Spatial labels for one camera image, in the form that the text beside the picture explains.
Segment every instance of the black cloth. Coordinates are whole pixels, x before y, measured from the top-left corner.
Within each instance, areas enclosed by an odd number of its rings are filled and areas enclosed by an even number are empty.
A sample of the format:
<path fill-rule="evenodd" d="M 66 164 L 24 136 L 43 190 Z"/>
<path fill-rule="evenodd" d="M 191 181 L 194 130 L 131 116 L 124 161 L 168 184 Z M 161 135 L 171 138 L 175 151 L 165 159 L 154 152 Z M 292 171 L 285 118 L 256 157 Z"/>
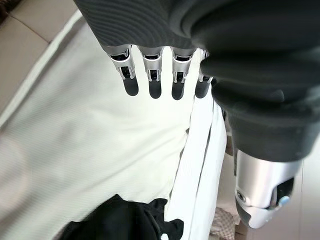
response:
<path fill-rule="evenodd" d="M 81 222 L 70 222 L 59 240 L 169 240 L 181 239 L 184 222 L 164 221 L 167 200 L 157 198 L 149 204 L 125 201 L 115 195 L 98 206 Z"/>
<path fill-rule="evenodd" d="M 193 4 L 179 26 L 210 53 L 201 70 L 217 80 L 212 95 L 235 149 L 274 162 L 306 157 L 320 131 L 320 1 Z"/>

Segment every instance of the robotic hand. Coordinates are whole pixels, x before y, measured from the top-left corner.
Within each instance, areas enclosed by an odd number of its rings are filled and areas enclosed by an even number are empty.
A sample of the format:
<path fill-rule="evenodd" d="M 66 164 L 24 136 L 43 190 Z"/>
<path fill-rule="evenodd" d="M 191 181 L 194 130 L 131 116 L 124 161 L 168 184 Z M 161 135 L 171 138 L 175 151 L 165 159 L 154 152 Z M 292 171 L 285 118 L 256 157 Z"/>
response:
<path fill-rule="evenodd" d="M 320 131 L 320 2 L 74 1 L 131 96 L 139 91 L 131 45 L 141 51 L 154 99 L 162 91 L 163 46 L 172 49 L 176 100 L 195 49 L 205 50 L 195 94 L 204 97 L 211 83 L 226 110 L 237 209 L 247 226 L 262 227 L 290 199 Z"/>

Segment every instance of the black rubber fingertip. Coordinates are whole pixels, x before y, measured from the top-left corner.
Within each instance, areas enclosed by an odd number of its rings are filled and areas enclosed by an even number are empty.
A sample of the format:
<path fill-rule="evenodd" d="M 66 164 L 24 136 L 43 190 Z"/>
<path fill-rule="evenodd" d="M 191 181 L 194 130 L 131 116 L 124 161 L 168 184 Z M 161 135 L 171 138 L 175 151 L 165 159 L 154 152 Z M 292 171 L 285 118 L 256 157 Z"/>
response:
<path fill-rule="evenodd" d="M 161 92 L 161 81 L 149 81 L 149 93 L 153 99 L 158 99 Z"/>
<path fill-rule="evenodd" d="M 136 77 L 134 77 L 133 79 L 129 77 L 126 78 L 125 80 L 123 80 L 123 84 L 124 84 L 124 89 L 128 95 L 136 96 L 138 94 L 139 86 L 138 86 Z"/>
<path fill-rule="evenodd" d="M 249 213 L 247 213 L 238 203 L 238 200 L 235 199 L 235 206 L 236 206 L 236 210 L 241 218 L 242 223 L 247 226 L 248 228 L 252 229 L 249 225 L 249 221 L 251 219 L 251 215 Z"/>
<path fill-rule="evenodd" d="M 185 91 L 185 84 L 178 81 L 177 83 L 172 82 L 172 97 L 174 100 L 180 100 Z"/>
<path fill-rule="evenodd" d="M 203 81 L 203 82 L 198 81 L 195 86 L 195 91 L 194 91 L 195 96 L 198 99 L 204 98 L 208 93 L 209 85 L 210 83 L 206 81 Z"/>

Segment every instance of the textured black surface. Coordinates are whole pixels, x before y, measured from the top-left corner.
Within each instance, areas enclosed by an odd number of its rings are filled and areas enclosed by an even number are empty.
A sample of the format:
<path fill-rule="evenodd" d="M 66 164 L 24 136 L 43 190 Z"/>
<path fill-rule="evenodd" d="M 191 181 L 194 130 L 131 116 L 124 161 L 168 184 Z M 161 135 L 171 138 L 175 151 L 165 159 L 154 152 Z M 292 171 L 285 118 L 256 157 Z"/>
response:
<path fill-rule="evenodd" d="M 72 221 L 59 240 L 170 240 L 181 239 L 184 222 L 165 221 L 168 200 L 157 198 L 150 203 L 125 201 L 118 194 L 98 206 L 83 221 Z"/>
<path fill-rule="evenodd" d="M 185 84 L 178 81 L 177 83 L 172 82 L 172 97 L 174 100 L 180 100 L 185 92 Z"/>
<path fill-rule="evenodd" d="M 126 78 L 123 80 L 124 88 L 127 94 L 130 96 L 136 96 L 139 92 L 139 86 L 137 82 L 137 77 L 134 77 L 133 79 L 131 78 Z"/>
<path fill-rule="evenodd" d="M 209 89 L 210 83 L 207 83 L 205 81 L 203 82 L 197 82 L 195 86 L 195 96 L 198 99 L 202 99 L 207 95 L 208 89 Z"/>
<path fill-rule="evenodd" d="M 210 53 L 201 71 L 217 79 L 235 147 L 276 162 L 307 156 L 320 130 L 320 1 L 185 2 L 170 26 Z"/>
<path fill-rule="evenodd" d="M 74 0 L 102 45 L 134 44 L 143 47 L 192 48 L 191 41 L 176 35 L 168 25 L 171 1 Z"/>
<path fill-rule="evenodd" d="M 158 99 L 161 96 L 161 81 L 149 81 L 149 93 L 153 99 Z"/>
<path fill-rule="evenodd" d="M 241 218 L 241 221 L 243 222 L 244 225 L 246 225 L 248 228 L 251 228 L 249 226 L 249 221 L 251 219 L 251 215 L 247 213 L 238 203 L 237 199 L 235 199 L 235 205 L 236 205 L 236 210 Z"/>

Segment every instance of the white fabric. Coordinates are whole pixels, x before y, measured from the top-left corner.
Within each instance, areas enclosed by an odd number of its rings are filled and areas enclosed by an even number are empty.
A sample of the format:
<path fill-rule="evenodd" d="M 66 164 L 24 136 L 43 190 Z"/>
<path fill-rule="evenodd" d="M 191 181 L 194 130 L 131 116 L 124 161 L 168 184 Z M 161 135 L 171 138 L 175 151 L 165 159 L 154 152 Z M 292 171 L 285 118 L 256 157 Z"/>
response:
<path fill-rule="evenodd" d="M 162 234 L 161 235 L 161 240 L 170 240 L 167 234 Z"/>
<path fill-rule="evenodd" d="M 196 195 L 190 240 L 207 240 L 215 216 L 219 177 L 227 144 L 221 108 L 213 103 L 213 116 L 199 187 Z"/>
<path fill-rule="evenodd" d="M 135 97 L 125 93 L 111 60 L 85 25 L 1 130 L 1 240 L 52 239 L 66 223 L 80 221 L 116 193 L 125 200 L 145 203 L 168 198 L 178 166 L 188 169 L 183 162 L 196 161 L 198 166 L 191 170 L 197 173 L 183 174 L 185 180 L 194 177 L 192 192 L 184 195 L 192 196 L 193 201 L 184 209 L 189 212 L 190 223 L 185 227 L 189 235 L 197 209 L 201 147 L 206 145 L 212 115 L 211 97 L 194 104 L 200 52 L 192 58 L 179 101 L 171 97 L 170 49 L 163 51 L 159 99 L 149 96 L 141 54 L 136 47 L 132 52 L 139 84 Z M 201 143 L 185 146 L 191 118 L 196 120 L 191 123 L 188 141 L 192 142 L 192 133 Z M 201 135 L 193 126 L 202 127 Z M 184 147 L 184 161 L 179 165 Z M 212 179 L 219 179 L 217 169 L 212 174 Z M 179 188 L 186 188 L 185 180 L 177 176 L 174 184 L 168 207 L 174 219 L 180 217 L 175 209 L 181 204 L 175 200 L 175 189 L 184 194 Z M 217 191 L 216 182 L 205 185 Z"/>
<path fill-rule="evenodd" d="M 203 99 L 196 98 L 190 121 L 189 136 L 180 160 L 169 209 L 166 214 L 167 221 L 179 218 L 184 222 L 185 230 L 183 231 L 182 240 L 189 239 L 190 235 L 199 178 L 212 122 L 212 109 L 213 98 L 211 94 L 208 94 Z"/>

